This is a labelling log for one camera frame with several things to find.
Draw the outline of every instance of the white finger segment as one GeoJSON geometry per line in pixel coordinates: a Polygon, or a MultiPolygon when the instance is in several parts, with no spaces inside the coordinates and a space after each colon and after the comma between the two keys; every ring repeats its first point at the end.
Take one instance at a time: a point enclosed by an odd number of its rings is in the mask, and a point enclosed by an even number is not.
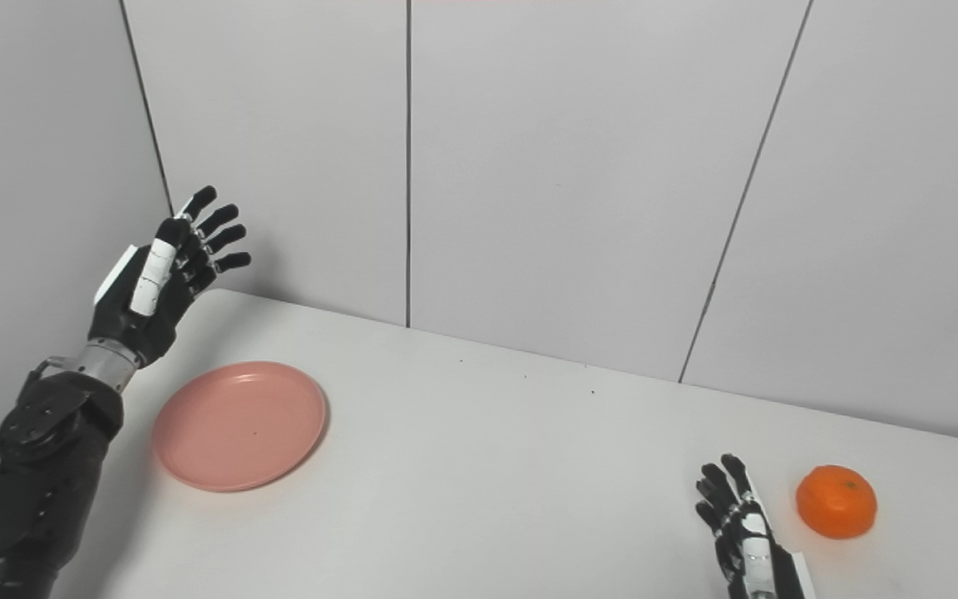
{"type": "Polygon", "coordinates": [[[136,314],[149,317],[157,310],[157,296],[171,274],[175,247],[160,239],[154,239],[150,245],[150,254],[143,265],[143,274],[136,283],[136,292],[132,293],[130,308],[136,314]]]}

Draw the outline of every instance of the black robotic forearm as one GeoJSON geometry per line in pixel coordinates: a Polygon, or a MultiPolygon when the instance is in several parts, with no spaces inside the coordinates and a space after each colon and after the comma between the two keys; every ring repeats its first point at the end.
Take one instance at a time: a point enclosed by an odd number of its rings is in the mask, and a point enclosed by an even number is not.
{"type": "Polygon", "coordinates": [[[0,428],[0,599],[43,599],[76,553],[121,395],[78,372],[30,376],[0,428]]]}

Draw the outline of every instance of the robotic forearm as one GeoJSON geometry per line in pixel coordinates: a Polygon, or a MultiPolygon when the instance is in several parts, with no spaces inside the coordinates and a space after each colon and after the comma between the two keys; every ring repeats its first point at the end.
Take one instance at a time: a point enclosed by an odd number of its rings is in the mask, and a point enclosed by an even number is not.
{"type": "Polygon", "coordinates": [[[242,239],[226,205],[195,224],[216,198],[201,190],[155,242],[130,247],[96,295],[87,345],[75,359],[48,358],[27,376],[0,426],[0,599],[43,599],[79,547],[102,460],[123,424],[121,391],[175,341],[175,326],[216,276],[250,255],[213,255],[242,239]],[[45,375],[46,368],[58,372],[45,375]]]}

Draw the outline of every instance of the robotic hand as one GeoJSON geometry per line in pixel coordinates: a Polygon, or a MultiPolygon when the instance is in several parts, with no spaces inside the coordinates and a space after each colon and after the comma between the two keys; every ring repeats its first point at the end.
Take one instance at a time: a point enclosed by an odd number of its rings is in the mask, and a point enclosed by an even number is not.
{"type": "Polygon", "coordinates": [[[226,205],[196,223],[216,200],[207,186],[153,243],[129,247],[95,297],[87,345],[72,359],[51,357],[29,373],[0,426],[0,599],[45,599],[72,559],[95,499],[102,459],[123,424],[121,391],[137,369],[175,341],[175,326],[218,274],[250,255],[218,251],[246,235],[226,205]],[[46,368],[57,373],[43,376],[46,368]]]}
{"type": "Polygon", "coordinates": [[[706,463],[700,469],[704,477],[697,481],[704,501],[696,508],[715,536],[715,556],[730,599],[805,599],[793,557],[775,542],[744,463],[729,453],[721,462],[738,491],[719,466],[706,463]]]}

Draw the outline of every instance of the pink plate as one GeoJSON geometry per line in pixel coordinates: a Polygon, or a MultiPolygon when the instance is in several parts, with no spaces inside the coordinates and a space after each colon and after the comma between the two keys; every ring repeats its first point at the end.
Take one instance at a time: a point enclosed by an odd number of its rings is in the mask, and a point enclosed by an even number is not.
{"type": "Polygon", "coordinates": [[[153,451],[180,481],[238,492],[282,477],[312,450],[327,406],[309,376],[230,364],[184,384],[157,414],[153,451]]]}

